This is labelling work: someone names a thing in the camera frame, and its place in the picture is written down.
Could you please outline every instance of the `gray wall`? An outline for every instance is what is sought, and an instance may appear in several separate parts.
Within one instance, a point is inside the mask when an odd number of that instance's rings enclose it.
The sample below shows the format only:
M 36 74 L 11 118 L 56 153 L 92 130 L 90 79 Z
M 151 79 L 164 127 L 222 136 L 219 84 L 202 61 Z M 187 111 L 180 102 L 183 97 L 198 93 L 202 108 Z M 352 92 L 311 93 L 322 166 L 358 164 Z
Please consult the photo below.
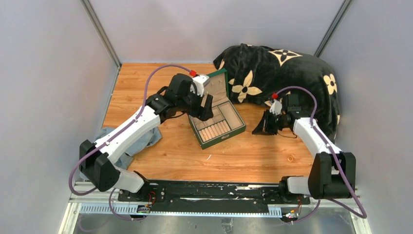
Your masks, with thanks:
M 342 0 L 91 0 L 123 62 L 212 62 L 240 43 L 313 54 Z
M 375 234 L 413 230 L 413 2 L 396 2 L 355 0 L 321 56 L 337 72 L 337 143 L 357 157 Z
M 57 233 L 116 68 L 78 0 L 0 3 L 1 233 Z

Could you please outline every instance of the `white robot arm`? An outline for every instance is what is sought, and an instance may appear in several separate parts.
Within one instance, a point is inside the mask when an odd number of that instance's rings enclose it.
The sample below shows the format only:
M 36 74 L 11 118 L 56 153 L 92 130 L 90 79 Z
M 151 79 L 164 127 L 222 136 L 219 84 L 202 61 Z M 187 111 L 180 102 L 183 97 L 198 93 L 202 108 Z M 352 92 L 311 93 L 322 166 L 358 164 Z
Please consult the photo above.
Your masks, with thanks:
M 96 145 L 104 145 L 80 165 L 80 171 L 101 192 L 117 188 L 137 193 L 143 186 L 149 186 L 149 181 L 138 172 L 123 170 L 114 164 L 143 134 L 173 117 L 176 112 L 187 113 L 202 121 L 212 118 L 211 95 L 207 95 L 204 106 L 201 106 L 204 88 L 208 83 L 209 77 L 206 75 L 194 78 L 183 74 L 175 75 L 169 86 L 150 96 L 145 106 L 140 107 L 110 134 L 94 143 L 86 140 L 80 145 L 80 158 L 96 149 Z
M 285 176 L 279 183 L 282 195 L 297 194 L 311 196 L 314 199 L 336 199 L 352 197 L 349 188 L 338 173 L 338 166 L 333 153 L 337 156 L 351 189 L 355 189 L 356 158 L 352 153 L 345 153 L 322 132 L 310 113 L 302 110 L 297 94 L 283 97 L 282 105 L 274 101 L 270 110 L 266 110 L 253 134 L 275 135 L 283 128 L 290 128 L 301 138 L 314 158 L 309 176 Z

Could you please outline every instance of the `black blanket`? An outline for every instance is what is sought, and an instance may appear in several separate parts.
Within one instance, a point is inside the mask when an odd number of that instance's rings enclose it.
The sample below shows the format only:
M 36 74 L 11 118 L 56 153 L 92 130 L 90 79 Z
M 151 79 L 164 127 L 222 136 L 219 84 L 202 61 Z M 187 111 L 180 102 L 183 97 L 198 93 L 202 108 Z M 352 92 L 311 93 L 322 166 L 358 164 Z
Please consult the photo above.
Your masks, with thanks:
M 230 100 L 270 106 L 271 95 L 287 86 L 301 86 L 317 99 L 315 118 L 324 134 L 334 142 L 340 120 L 336 75 L 325 61 L 308 54 L 267 46 L 241 44 L 225 49 L 214 61 L 216 69 L 228 71 Z M 302 108 L 312 112 L 313 100 L 301 90 Z M 278 100 L 289 94 L 283 92 Z

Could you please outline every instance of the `open box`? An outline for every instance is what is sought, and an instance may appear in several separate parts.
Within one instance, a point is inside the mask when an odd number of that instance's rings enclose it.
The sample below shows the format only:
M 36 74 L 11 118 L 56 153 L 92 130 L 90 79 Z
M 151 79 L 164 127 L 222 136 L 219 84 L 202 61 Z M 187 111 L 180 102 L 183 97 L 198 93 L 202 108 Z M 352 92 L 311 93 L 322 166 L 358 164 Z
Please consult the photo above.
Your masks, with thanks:
M 206 92 L 213 96 L 212 112 L 214 117 L 200 121 L 189 116 L 189 123 L 202 149 L 218 144 L 245 131 L 245 123 L 229 101 L 227 71 L 221 69 L 208 74 L 209 84 Z

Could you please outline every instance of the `wooden floor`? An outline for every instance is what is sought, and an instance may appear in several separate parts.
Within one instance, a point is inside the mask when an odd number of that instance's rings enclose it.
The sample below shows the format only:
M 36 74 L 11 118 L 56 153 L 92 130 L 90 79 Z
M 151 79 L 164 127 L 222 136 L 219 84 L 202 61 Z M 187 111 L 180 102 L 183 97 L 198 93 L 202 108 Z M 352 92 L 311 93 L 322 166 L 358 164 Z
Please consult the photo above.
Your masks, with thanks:
M 164 64 L 122 65 L 105 127 L 119 126 L 138 110 L 142 105 L 146 79 L 160 65 Z M 215 71 L 212 64 L 182 65 L 201 74 Z M 185 74 L 185 71 L 179 68 L 158 71 L 150 81 L 148 96 L 168 85 L 176 73 Z M 237 182 L 279 182 L 282 176 L 309 174 L 313 159 L 299 138 L 252 135 L 251 131 L 259 123 L 265 108 L 253 104 L 237 104 L 235 107 L 246 123 L 244 133 L 202 150 L 187 116 L 170 119 L 159 126 L 163 138 L 136 154 L 128 170 L 139 171 L 149 179 Z M 284 130 L 283 134 L 292 136 L 289 130 Z

